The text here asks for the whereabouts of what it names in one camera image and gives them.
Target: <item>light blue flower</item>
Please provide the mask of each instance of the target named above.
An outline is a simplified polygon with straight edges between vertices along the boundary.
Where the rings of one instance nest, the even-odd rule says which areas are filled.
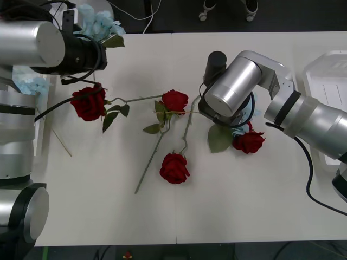
[[[40,93],[41,95],[48,94],[49,82],[42,77],[36,77],[29,82],[20,81],[16,85],[23,94],[27,94],[27,95],[36,95],[37,93]]]
[[[74,32],[75,34],[85,34],[96,41],[107,39],[111,34],[125,34],[120,22],[113,21],[109,11],[101,11],[95,14],[94,9],[88,4],[80,5],[78,10],[83,14],[83,29]]]
[[[122,36],[123,34],[126,34],[126,32],[123,29],[123,27],[120,27],[119,25],[115,25],[115,24],[112,25],[111,33],[112,34],[117,34],[119,36]]]
[[[241,118],[240,122],[244,122],[250,115],[250,112],[252,110],[252,100],[249,100],[247,106],[242,110],[243,116]],[[261,114],[261,111],[258,109],[254,110],[253,116],[258,116]],[[233,130],[233,136],[235,137],[236,135],[244,135],[249,132],[249,125],[245,124],[244,126],[238,127]]]

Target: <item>white table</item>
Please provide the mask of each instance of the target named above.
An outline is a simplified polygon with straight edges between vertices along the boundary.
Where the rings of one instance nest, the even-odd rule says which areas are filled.
[[[191,103],[214,50],[224,52],[228,64],[242,50],[257,51],[297,72],[326,50],[347,46],[347,33],[126,35],[125,45],[108,50],[107,68],[96,73],[108,89],[106,98],[176,89],[188,94]],[[51,104],[84,86],[58,83]],[[258,86],[255,92],[263,116],[270,97]],[[183,146],[188,116],[179,119],[134,195],[158,136],[142,132],[156,122],[153,100],[130,105],[128,118],[117,118],[104,135],[100,120],[84,122],[71,105],[54,112],[53,128],[73,157],[47,128],[46,156],[32,175],[47,182],[50,194],[50,213],[38,246],[347,239],[347,218],[307,197],[309,168],[300,147],[266,127],[262,116],[252,124],[265,132],[264,146],[245,155],[234,149],[211,154],[207,132],[213,123],[194,114],[185,154],[191,177],[171,185],[159,169],[167,153]],[[346,211],[346,203],[332,189],[332,177],[317,168],[312,194]]]

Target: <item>red rose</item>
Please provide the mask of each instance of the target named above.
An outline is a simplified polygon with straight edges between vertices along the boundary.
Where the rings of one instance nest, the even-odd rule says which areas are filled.
[[[165,156],[160,169],[160,176],[172,184],[180,184],[185,182],[186,176],[190,176],[185,168],[187,165],[186,159],[178,153],[169,153]]]
[[[261,147],[265,138],[261,137],[264,133],[253,131],[252,124],[249,122],[249,133],[237,135],[234,138],[233,146],[237,150],[242,150],[244,153],[256,153]]]
[[[74,92],[72,96],[83,96],[91,92],[95,92],[100,87],[99,84],[95,84],[93,88],[86,87],[78,92]],[[73,100],[71,105],[76,109],[78,117],[85,121],[94,121],[100,116],[106,115],[105,104],[105,90],[92,94],[84,99]]]
[[[165,93],[162,100],[164,106],[171,111],[184,112],[184,107],[188,104],[188,96],[175,90]]]

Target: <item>robotic arm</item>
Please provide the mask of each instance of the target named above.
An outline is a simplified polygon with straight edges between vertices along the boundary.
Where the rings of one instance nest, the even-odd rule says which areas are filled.
[[[52,15],[26,0],[0,0],[0,259],[23,259],[35,245],[48,217],[46,184],[30,179],[34,159],[35,97],[6,91],[15,87],[13,65],[30,66],[41,74],[85,79],[107,65],[106,48],[74,35],[78,11],[64,1],[62,30]]]
[[[223,53],[210,54],[204,79],[213,80],[207,82],[200,112],[217,124],[230,126],[240,121],[253,88],[259,85],[267,89],[272,102],[265,112],[266,119],[283,128],[289,137],[300,137],[343,163],[332,184],[347,202],[347,113],[302,96],[295,90],[286,67],[253,51],[242,51],[225,67]]]

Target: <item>dark floor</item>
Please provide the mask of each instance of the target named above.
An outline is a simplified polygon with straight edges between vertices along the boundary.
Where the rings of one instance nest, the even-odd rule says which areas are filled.
[[[112,246],[105,253],[103,260],[121,260],[127,251],[133,255],[132,260],[272,260],[285,244],[285,242],[237,243],[235,251],[237,258],[233,258],[235,244]],[[329,242],[292,242],[283,249],[277,260],[340,260],[343,258],[337,254],[347,255],[345,247],[347,243],[344,241],[334,242],[333,245]],[[100,256],[106,248],[102,247]],[[94,260],[98,249],[98,246],[52,247],[48,250],[47,259]],[[168,256],[185,258],[168,258]],[[35,248],[25,260],[38,259],[42,259],[42,248]]]
[[[111,0],[136,18],[146,17],[144,1]],[[151,0],[156,10],[159,0]],[[173,33],[221,33],[264,31],[344,31],[347,30],[346,0],[258,0],[253,22],[246,22],[240,0],[219,0],[205,22],[198,15],[203,0],[162,0],[153,19],[153,31]],[[128,33],[141,33],[149,19],[136,21],[114,9]]]

